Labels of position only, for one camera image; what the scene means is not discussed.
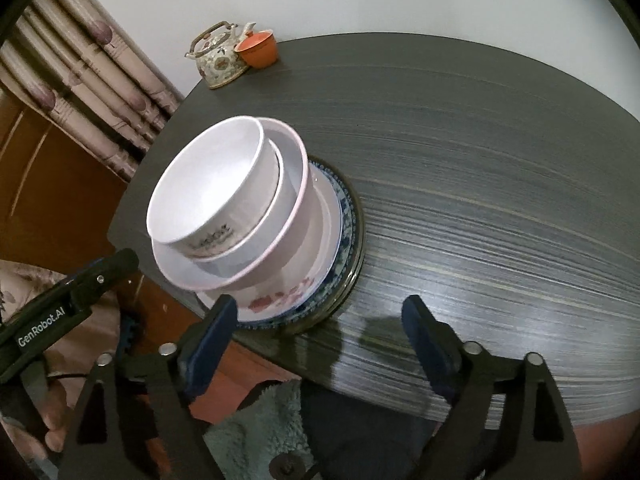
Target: hand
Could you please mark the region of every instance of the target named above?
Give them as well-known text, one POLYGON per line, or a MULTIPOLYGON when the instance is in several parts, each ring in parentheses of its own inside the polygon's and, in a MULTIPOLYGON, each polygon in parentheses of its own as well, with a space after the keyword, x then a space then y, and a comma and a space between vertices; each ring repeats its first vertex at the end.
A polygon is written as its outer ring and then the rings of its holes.
MULTIPOLYGON (((46 427, 49 428, 49 433, 45 436, 45 444, 52 451, 62 452, 72 410, 66 405, 66 391, 60 381, 54 381, 51 384, 47 396, 38 411, 46 427)), ((1 423, 14 446, 25 460, 44 460, 48 456, 47 447, 33 435, 4 420, 1 423)))

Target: white wall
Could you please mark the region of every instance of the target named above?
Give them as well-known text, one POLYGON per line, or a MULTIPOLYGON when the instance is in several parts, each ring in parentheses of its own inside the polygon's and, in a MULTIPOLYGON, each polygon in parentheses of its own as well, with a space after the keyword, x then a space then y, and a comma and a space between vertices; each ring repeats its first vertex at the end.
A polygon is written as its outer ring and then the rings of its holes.
POLYGON ((640 118, 640 50, 607 0, 98 0, 184 94, 199 81, 191 40, 220 20, 279 40, 420 32, 524 54, 597 88, 640 118))

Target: silver bolt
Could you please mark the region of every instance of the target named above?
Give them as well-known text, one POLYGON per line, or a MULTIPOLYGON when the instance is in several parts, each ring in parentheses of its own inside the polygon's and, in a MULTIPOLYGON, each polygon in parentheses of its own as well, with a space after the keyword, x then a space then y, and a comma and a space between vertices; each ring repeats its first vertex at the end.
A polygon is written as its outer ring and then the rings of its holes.
POLYGON ((542 358, 542 355, 536 354, 535 352, 530 352, 527 354, 527 361, 535 366, 540 366, 543 362, 545 362, 545 360, 542 358))
POLYGON ((467 341, 462 345, 463 350, 471 355, 478 355, 482 351, 482 347, 475 341, 467 341))
POLYGON ((171 355, 177 349, 178 347, 176 346, 175 343, 164 343, 160 345, 158 352, 160 352, 160 355, 171 355))
POLYGON ((96 364, 98 366, 106 366, 109 363, 111 363, 111 361, 113 361, 113 357, 111 357, 111 354, 101 354, 100 356, 98 356, 98 358, 95 360, 96 364))

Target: table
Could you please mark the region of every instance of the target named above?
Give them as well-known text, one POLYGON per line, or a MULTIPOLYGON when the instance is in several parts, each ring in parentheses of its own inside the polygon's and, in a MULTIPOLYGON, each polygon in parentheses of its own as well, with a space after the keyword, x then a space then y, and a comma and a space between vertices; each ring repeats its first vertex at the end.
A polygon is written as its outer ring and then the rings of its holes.
MULTIPOLYGON (((287 41, 281 61, 201 82, 129 184, 109 231, 156 267, 145 215, 164 168, 238 114, 291 124, 362 200, 366 256, 343 307, 308 333, 248 348, 333 390, 444 420, 402 332, 420 294, 463 339, 542 353, 574 424, 640 408, 640 125, 590 86, 461 40, 343 34, 287 41)), ((490 410, 495 425, 500 399, 490 410)))

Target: button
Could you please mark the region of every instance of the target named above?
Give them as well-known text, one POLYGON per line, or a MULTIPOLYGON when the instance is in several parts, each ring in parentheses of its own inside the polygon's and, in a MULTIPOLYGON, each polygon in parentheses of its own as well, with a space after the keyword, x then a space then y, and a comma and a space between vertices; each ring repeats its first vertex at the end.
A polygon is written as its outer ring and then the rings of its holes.
POLYGON ((281 453, 269 463, 269 473, 274 480, 300 480, 306 467, 298 455, 281 453))

